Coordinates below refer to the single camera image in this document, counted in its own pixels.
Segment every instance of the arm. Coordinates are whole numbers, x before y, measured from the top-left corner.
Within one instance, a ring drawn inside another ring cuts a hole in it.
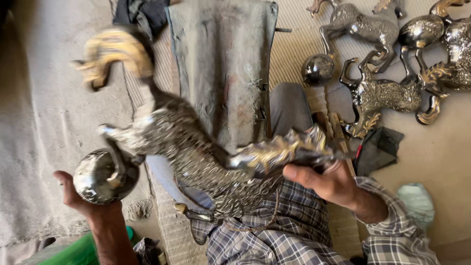
[[[101,265],[138,265],[136,254],[126,232],[121,202],[95,205],[82,200],[75,191],[72,176],[63,171],[54,172],[64,186],[64,204],[87,218]]]
[[[322,175],[293,165],[286,166],[283,174],[321,198],[352,210],[366,224],[370,237],[362,248],[369,263],[439,264],[404,204],[373,178],[353,178],[344,162],[336,162]]]

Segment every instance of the checkered sleeve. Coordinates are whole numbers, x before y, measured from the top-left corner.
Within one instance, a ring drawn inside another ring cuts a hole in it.
[[[370,236],[362,243],[369,264],[439,264],[430,240],[417,228],[406,206],[371,177],[355,177],[357,186],[379,195],[386,202],[389,216],[383,222],[366,224]]]

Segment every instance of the knee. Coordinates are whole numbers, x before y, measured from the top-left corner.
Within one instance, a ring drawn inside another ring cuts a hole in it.
[[[298,83],[282,82],[278,83],[270,93],[271,99],[286,99],[293,95],[304,95],[304,90]]]

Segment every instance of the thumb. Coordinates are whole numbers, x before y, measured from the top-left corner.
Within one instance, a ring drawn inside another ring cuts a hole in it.
[[[72,176],[65,171],[55,171],[53,175],[64,186],[64,204],[74,208],[76,204],[82,201],[82,198],[75,190]]]
[[[312,168],[304,166],[287,165],[283,169],[283,175],[290,181],[297,182],[305,188],[312,188],[314,182],[320,177]]]

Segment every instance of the man's right hand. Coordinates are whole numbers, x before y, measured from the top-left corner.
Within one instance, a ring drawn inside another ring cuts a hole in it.
[[[283,175],[307,189],[313,189],[326,201],[352,210],[365,223],[379,223],[388,217],[384,200],[357,186],[346,161],[336,161],[323,174],[309,167],[287,165]]]

